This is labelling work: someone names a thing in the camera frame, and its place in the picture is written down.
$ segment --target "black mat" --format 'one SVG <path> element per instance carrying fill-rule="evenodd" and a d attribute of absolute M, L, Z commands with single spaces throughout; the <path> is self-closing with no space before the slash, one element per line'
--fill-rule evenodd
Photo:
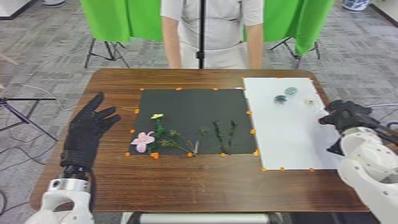
<path fill-rule="evenodd" d="M 199 129 L 206 127 L 210 132 L 199 145 L 201 154 L 221 154 L 221 142 L 215 134 L 217 121 L 224 136 L 228 154 L 253 154 L 256 140 L 251 134 L 253 124 L 247 115 L 247 100 L 242 90 L 146 90 L 141 99 L 141 113 L 135 119 L 135 134 L 155 131 L 153 114 L 164 114 L 162 125 L 167 130 L 176 130 L 192 142 L 199 139 Z M 231 121 L 237 123 L 235 137 L 229 147 Z M 135 146 L 130 146 L 132 154 L 141 154 Z M 160 148 L 162 155 L 187 154 L 183 150 Z"/>

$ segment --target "pink flower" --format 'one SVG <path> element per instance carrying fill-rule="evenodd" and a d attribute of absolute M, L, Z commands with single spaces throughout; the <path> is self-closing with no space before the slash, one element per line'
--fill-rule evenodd
<path fill-rule="evenodd" d="M 139 153 L 146 152 L 146 145 L 155 142 L 155 137 L 151 135 L 153 135 L 153 131 L 148 134 L 146 134 L 146 132 L 142 132 L 139 134 L 139 138 L 132 142 L 132 145 L 137 145 Z"/>

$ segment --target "person's arm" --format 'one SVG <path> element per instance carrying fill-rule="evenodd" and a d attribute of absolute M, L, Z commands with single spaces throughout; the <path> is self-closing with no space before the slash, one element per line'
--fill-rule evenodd
<path fill-rule="evenodd" d="M 247 32 L 247 51 L 249 51 L 249 65 L 253 69 L 263 68 L 263 15 L 265 15 L 265 1 L 242 1 L 245 32 Z"/>
<path fill-rule="evenodd" d="M 178 36 L 178 20 L 162 17 L 164 20 L 164 45 L 166 55 L 171 68 L 182 68 L 182 52 L 180 52 L 180 36 Z"/>
<path fill-rule="evenodd" d="M 251 69 L 263 68 L 263 24 L 245 26 Z"/>

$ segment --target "white paper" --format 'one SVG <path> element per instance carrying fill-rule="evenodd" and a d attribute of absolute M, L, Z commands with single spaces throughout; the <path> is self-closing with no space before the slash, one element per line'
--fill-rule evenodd
<path fill-rule="evenodd" d="M 244 81 L 263 167 L 269 170 L 336 169 L 341 157 L 327 149 L 340 133 L 333 126 L 318 124 L 327 111 L 311 79 L 247 78 Z M 276 96 L 285 95 L 290 87 L 299 93 L 277 104 Z"/>

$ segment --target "person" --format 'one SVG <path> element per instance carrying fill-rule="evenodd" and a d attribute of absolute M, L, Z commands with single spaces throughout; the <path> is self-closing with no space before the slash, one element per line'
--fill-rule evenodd
<path fill-rule="evenodd" d="M 171 68 L 198 68 L 199 0 L 162 0 L 164 43 Z M 263 67 L 263 0 L 206 1 L 205 65 Z"/>

